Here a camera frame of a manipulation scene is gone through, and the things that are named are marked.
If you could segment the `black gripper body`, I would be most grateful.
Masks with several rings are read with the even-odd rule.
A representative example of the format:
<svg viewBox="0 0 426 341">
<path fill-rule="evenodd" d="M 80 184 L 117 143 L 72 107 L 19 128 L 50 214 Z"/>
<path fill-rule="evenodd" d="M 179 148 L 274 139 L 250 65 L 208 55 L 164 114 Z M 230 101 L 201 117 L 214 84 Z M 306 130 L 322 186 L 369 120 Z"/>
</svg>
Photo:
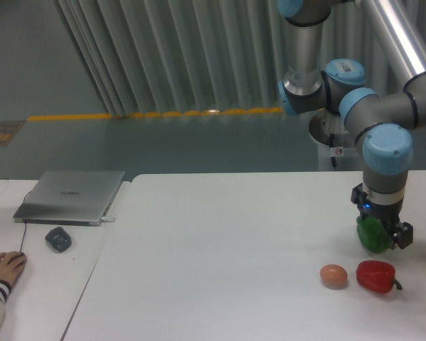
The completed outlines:
<svg viewBox="0 0 426 341">
<path fill-rule="evenodd" d="M 351 191 L 351 202 L 357 206 L 363 220 L 373 217 L 387 230 L 402 224 L 399 214 L 403 205 L 403 189 L 394 193 L 378 193 L 360 183 Z"/>
</svg>

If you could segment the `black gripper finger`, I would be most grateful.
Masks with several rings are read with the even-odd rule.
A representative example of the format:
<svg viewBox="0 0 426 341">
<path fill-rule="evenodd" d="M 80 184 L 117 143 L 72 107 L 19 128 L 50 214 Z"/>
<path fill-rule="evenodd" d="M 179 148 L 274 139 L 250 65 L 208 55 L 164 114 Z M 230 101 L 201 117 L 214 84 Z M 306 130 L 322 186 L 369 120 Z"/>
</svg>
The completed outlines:
<svg viewBox="0 0 426 341">
<path fill-rule="evenodd" d="M 413 226 L 408 222 L 396 222 L 390 228 L 391 249 L 404 249 L 413 243 Z"/>
</svg>

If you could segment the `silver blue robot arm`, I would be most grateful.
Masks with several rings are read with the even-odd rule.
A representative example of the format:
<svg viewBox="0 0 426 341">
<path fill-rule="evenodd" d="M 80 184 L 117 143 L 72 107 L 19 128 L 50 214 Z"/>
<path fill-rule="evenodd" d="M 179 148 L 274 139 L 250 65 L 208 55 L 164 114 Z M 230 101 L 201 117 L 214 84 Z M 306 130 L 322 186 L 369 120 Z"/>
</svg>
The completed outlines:
<svg viewBox="0 0 426 341">
<path fill-rule="evenodd" d="M 372 25 L 400 93 L 377 95 L 365 87 L 363 67 L 336 59 L 325 69 L 319 56 L 323 23 L 333 1 L 278 1 L 294 36 L 288 71 L 278 83 L 286 113 L 326 109 L 339 117 L 363 160 L 363 180 L 352 189 L 359 210 L 357 232 L 369 251 L 404 249 L 413 226 L 399 214 L 413 159 L 410 131 L 426 126 L 426 46 L 400 1 L 357 1 Z"/>
</svg>

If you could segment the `person's hand on mouse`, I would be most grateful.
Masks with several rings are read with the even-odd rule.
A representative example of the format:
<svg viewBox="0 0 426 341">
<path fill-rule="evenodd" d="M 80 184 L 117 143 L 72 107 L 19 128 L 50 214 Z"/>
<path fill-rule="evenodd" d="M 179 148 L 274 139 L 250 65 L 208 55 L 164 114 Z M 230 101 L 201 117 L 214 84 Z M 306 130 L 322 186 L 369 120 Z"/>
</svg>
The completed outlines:
<svg viewBox="0 0 426 341">
<path fill-rule="evenodd" d="M 20 256 L 20 251 L 0 253 L 0 282 L 13 288 L 26 267 L 27 256 Z"/>
</svg>

